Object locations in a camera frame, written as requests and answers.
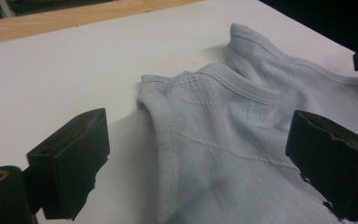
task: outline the white table surface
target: white table surface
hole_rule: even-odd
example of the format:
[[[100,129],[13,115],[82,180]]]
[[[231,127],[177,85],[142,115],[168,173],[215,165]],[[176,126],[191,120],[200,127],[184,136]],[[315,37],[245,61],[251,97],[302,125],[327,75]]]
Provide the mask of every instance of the white table surface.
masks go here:
[[[222,62],[232,22],[292,56],[358,76],[352,51],[255,0],[209,0],[0,43],[0,166],[25,169],[25,154],[65,122],[105,107],[111,154],[75,223],[154,223],[157,159],[150,121],[136,109],[140,76]]]

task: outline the wooden surface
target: wooden surface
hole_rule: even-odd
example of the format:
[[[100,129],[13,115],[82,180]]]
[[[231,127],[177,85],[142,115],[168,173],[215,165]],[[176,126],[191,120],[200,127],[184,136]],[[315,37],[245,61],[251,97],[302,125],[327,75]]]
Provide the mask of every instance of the wooden surface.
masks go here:
[[[201,0],[119,0],[0,20],[0,42]]]

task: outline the wooden edge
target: wooden edge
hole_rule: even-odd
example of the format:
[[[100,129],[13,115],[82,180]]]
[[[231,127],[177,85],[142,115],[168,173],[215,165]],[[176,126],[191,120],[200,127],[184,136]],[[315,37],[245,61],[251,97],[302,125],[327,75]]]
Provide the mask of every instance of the wooden edge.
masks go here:
[[[118,0],[0,20],[0,42],[202,0]]]

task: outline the white t-shirt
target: white t-shirt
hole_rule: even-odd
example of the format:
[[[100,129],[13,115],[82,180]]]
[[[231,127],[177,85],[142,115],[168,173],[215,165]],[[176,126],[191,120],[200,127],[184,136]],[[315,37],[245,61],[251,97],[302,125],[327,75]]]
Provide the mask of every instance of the white t-shirt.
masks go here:
[[[143,76],[138,105],[157,134],[158,223],[339,223],[285,144],[296,109],[358,133],[358,78],[233,24],[227,66]]]

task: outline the fabric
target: fabric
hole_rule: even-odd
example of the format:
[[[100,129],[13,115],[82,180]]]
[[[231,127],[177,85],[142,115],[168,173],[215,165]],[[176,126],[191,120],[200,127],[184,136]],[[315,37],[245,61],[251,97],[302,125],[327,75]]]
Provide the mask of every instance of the fabric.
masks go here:
[[[245,26],[230,32],[227,65],[142,77],[158,223],[339,223],[284,151],[296,109],[358,133],[358,78],[289,57]]]

